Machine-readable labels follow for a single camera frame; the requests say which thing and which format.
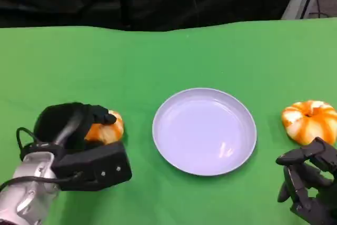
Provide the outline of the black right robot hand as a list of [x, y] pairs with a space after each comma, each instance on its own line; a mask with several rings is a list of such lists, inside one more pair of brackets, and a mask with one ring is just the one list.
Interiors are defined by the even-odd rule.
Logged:
[[276, 159], [284, 181], [277, 201], [309, 224], [336, 224], [336, 148], [320, 137]]

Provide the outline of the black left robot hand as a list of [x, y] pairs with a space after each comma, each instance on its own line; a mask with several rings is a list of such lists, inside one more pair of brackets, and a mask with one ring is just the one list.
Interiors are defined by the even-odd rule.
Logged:
[[64, 103], [46, 107], [38, 116], [33, 133], [42, 142], [74, 153], [103, 145], [98, 137], [87, 137], [90, 128], [94, 124], [111, 126], [116, 121], [116, 116], [100, 105]]

